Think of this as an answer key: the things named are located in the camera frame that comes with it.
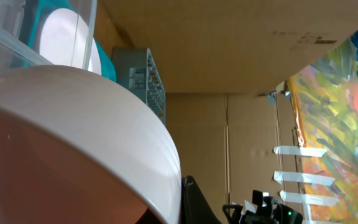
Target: cardboard seam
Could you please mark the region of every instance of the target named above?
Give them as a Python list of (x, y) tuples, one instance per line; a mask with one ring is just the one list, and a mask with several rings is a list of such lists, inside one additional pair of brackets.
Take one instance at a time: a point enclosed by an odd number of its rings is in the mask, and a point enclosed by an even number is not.
[(224, 103), (224, 108), (226, 110), (226, 125), (224, 127), (224, 133), (225, 133), (225, 175), (226, 175), (226, 183), (225, 183), (225, 187), (226, 187), (226, 203), (230, 204), (231, 201), (231, 195), (230, 195), (230, 150), (229, 150), (229, 112), (227, 110), (227, 94), (224, 95), (223, 98), (223, 103)]
[[(276, 145), (277, 146), (281, 146), (281, 135), (280, 135), (280, 119), (279, 119), (279, 114), (278, 114), (278, 100), (277, 100), (277, 96), (274, 95), (274, 97), (276, 97), (276, 104), (274, 107), (274, 112), (275, 112), (275, 116), (276, 116)], [(283, 155), (278, 154), (277, 155), (278, 158), (278, 162), (280, 164), (280, 171), (283, 171)], [(282, 185), (282, 190), (286, 190), (285, 189), (285, 184)]]
[[(295, 127), (293, 127), (293, 129), (292, 129), (292, 141), (293, 141), (294, 146), (299, 146), (298, 135), (296, 132), (297, 132), (297, 130), (296, 130), (296, 121), (295, 121)], [(295, 156), (295, 168), (296, 168), (297, 172), (303, 173), (302, 157), (301, 156)], [(298, 188), (299, 188), (298, 189), (299, 193), (301, 193), (301, 194), (306, 193), (304, 183), (299, 182)]]

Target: gray plastic crate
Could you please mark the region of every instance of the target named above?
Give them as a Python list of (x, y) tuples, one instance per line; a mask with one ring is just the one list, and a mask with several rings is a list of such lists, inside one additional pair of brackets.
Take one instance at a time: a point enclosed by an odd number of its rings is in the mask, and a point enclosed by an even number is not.
[(114, 49), (117, 83), (141, 99), (165, 125), (165, 90), (150, 49)]

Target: white tape strip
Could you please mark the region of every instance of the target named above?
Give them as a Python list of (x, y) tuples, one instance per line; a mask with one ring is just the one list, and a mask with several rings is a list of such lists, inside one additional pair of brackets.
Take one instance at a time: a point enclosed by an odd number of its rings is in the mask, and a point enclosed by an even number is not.
[(246, 211), (254, 212), (256, 213), (255, 207), (253, 204), (251, 204), (249, 201), (244, 200), (244, 205), (246, 206)]
[(302, 182), (308, 184), (322, 184), (326, 186), (331, 186), (333, 184), (335, 178), (326, 177), (322, 175), (315, 174), (304, 174), (298, 172), (274, 172), (274, 180), (279, 184), (282, 184), (283, 181), (292, 181), (292, 182)]
[(305, 220), (311, 220), (310, 205), (307, 203), (302, 203), (302, 207), (303, 207), (303, 218), (305, 218)]
[[(238, 205), (236, 202), (231, 202), (232, 205)], [(241, 210), (241, 215), (244, 214), (244, 207)]]
[(333, 222), (322, 222), (322, 221), (313, 221), (313, 220), (303, 220), (302, 224), (342, 224), (342, 223), (333, 223)]
[[(268, 193), (268, 192), (262, 192), (262, 195), (263, 195), (263, 197), (268, 197), (268, 196), (269, 196), (269, 193)], [(266, 206), (267, 206), (266, 202), (263, 201), (263, 202), (262, 202), (262, 207), (266, 207)]]
[(327, 149), (298, 146), (276, 146), (274, 147), (273, 152), (284, 155), (321, 157), (327, 152)]
[(310, 205), (324, 205), (330, 207), (335, 206), (339, 202), (339, 199), (335, 197), (289, 193), (283, 190), (280, 191), (280, 197), (284, 202), (308, 203)]

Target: black electronic device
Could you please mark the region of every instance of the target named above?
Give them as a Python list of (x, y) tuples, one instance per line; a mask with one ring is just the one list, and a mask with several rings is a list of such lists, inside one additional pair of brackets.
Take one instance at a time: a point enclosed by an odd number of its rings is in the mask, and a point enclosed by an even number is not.
[(303, 216), (280, 204), (276, 197), (264, 196), (263, 192), (254, 190), (252, 203), (258, 206), (255, 213), (246, 211), (242, 214), (242, 205), (223, 205), (222, 210), (230, 224), (302, 224)]

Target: clear plastic container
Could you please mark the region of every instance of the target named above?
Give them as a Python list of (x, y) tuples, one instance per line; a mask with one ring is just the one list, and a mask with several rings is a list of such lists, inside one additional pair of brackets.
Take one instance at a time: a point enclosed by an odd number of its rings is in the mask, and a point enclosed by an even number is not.
[(48, 64), (48, 60), (0, 28), (0, 70)]
[[(77, 63), (75, 67), (87, 70), (90, 61), (96, 17), (96, 0), (0, 0), (0, 29), (5, 31), (4, 35), (6, 35), (6, 32), (9, 33), (11, 37), (19, 40), (35, 51), (34, 53), (37, 53), (39, 52), (37, 39), (39, 39), (39, 32), (43, 26), (43, 22), (45, 22), (50, 13), (61, 8), (70, 9), (75, 12), (78, 15), (77, 20), (82, 18), (88, 26), (87, 35), (86, 38), (84, 38), (85, 47), (80, 49), (82, 52), (73, 53), (73, 58), (74, 56), (78, 57), (78, 55), (83, 56), (82, 63), (80, 63), (80, 65)], [(77, 36), (75, 36), (75, 40), (73, 41), (73, 46), (76, 44), (76, 37)], [(11, 43), (16, 47), (20, 46), (22, 50), (25, 49), (23, 45), (17, 42), (15, 43), (13, 40), (11, 40)], [(29, 60), (28, 65), (34, 64), (34, 62), (30, 62), (33, 58), (25, 59)], [(46, 60), (36, 61), (38, 63), (46, 63)]]

